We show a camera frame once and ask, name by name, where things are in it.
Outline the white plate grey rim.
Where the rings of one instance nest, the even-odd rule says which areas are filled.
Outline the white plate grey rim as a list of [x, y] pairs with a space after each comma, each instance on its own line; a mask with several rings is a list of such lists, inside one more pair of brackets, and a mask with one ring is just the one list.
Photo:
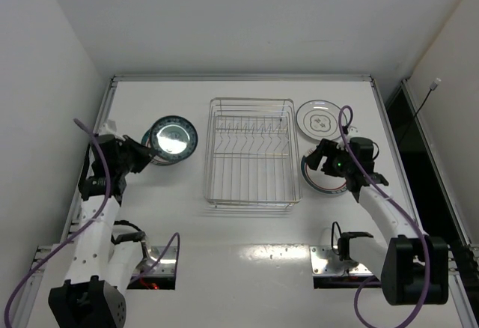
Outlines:
[[338, 117], [340, 107], [327, 100], [310, 100], [296, 110], [300, 131], [314, 141], [336, 140], [341, 137]]

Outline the blue floral green plate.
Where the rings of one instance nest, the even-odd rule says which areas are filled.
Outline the blue floral green plate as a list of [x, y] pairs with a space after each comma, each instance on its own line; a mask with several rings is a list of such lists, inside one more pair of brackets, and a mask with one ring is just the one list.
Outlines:
[[173, 165], [189, 158], [198, 146], [198, 133], [194, 125], [178, 115], [158, 119], [148, 133], [150, 147], [155, 152], [157, 165]]

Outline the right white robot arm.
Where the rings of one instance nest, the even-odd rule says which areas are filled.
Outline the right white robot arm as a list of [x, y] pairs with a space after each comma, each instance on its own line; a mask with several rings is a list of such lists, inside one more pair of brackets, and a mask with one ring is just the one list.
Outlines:
[[448, 246], [431, 237], [401, 213], [385, 191], [388, 181], [374, 170], [375, 144], [362, 137], [347, 142], [320, 141], [302, 158], [302, 170], [321, 170], [343, 178], [347, 190], [371, 216], [385, 243], [367, 232], [347, 231], [338, 239], [341, 261], [366, 266], [381, 282], [392, 306], [443, 305], [448, 301]]

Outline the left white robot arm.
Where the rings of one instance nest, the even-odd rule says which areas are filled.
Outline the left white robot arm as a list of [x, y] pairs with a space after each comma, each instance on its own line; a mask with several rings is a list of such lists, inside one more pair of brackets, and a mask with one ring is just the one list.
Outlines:
[[62, 286], [48, 303], [60, 327], [123, 327], [125, 293], [136, 267], [147, 257], [146, 234], [112, 239], [126, 189], [126, 176], [141, 172], [153, 152], [129, 136], [97, 137], [78, 184], [82, 198], [75, 251]]

